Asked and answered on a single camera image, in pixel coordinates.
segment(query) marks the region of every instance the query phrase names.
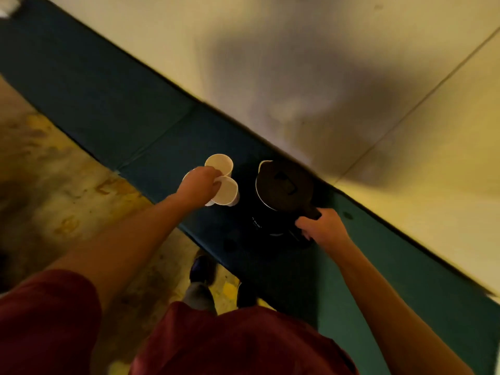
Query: stained floor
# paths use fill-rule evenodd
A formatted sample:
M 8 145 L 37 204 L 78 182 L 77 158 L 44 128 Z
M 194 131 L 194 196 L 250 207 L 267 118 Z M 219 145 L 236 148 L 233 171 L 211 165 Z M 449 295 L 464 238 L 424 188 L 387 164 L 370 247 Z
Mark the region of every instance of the stained floor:
M 151 203 L 100 165 L 0 77 L 0 292 L 42 270 L 103 227 Z M 198 247 L 176 229 L 104 316 L 92 374 L 128 364 L 189 284 Z M 219 314 L 235 309 L 238 279 L 219 267 Z

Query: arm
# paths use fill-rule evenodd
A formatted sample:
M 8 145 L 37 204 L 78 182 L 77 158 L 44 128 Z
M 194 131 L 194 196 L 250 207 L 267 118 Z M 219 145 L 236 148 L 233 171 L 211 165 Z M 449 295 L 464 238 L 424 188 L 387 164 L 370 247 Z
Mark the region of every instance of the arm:
M 337 213 L 319 210 L 319 220 L 300 217 L 296 225 L 339 266 L 392 375 L 473 375 L 356 247 Z
M 217 193 L 220 183 L 214 179 L 220 175 L 213 167 L 192 170 L 176 193 L 77 244 L 48 269 L 71 270 L 86 277 L 96 287 L 105 310 L 182 219 Z

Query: white paper cup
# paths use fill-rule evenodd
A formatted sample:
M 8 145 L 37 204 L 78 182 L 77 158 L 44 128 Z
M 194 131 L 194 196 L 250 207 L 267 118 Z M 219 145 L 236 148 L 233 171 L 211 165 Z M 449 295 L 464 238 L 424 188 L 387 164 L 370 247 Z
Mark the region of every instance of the white paper cup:
M 205 161 L 205 166 L 211 166 L 222 172 L 222 176 L 231 177 L 233 172 L 233 161 L 224 154 L 214 154 Z
M 211 202 L 227 207 L 233 207 L 240 201 L 240 192 L 238 191 L 238 183 L 229 176 L 216 177 L 215 182 L 221 182 L 221 188 L 211 200 Z

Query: foot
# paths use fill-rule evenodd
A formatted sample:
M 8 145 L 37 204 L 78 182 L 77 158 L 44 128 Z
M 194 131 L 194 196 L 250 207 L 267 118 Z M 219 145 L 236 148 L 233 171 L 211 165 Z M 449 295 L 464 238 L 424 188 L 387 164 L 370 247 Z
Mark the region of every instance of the foot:
M 247 283 L 238 285 L 238 296 L 236 306 L 238 308 L 254 307 L 257 305 L 257 293 Z
M 198 250 L 191 266 L 189 280 L 191 283 L 201 282 L 212 285 L 216 279 L 217 263 L 203 250 Z

